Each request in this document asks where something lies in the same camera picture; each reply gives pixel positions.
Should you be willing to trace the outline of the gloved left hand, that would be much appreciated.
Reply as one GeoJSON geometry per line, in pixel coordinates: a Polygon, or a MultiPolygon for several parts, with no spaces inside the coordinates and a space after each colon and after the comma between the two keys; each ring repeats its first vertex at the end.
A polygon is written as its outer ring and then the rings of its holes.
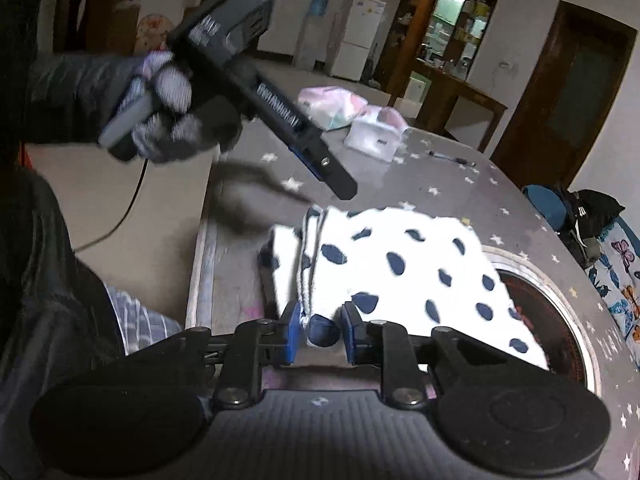
{"type": "Polygon", "coordinates": [[[241,115],[223,96],[198,102],[186,70],[169,51],[145,56],[99,144],[123,162],[139,156],[154,164],[234,148],[241,115]]]}

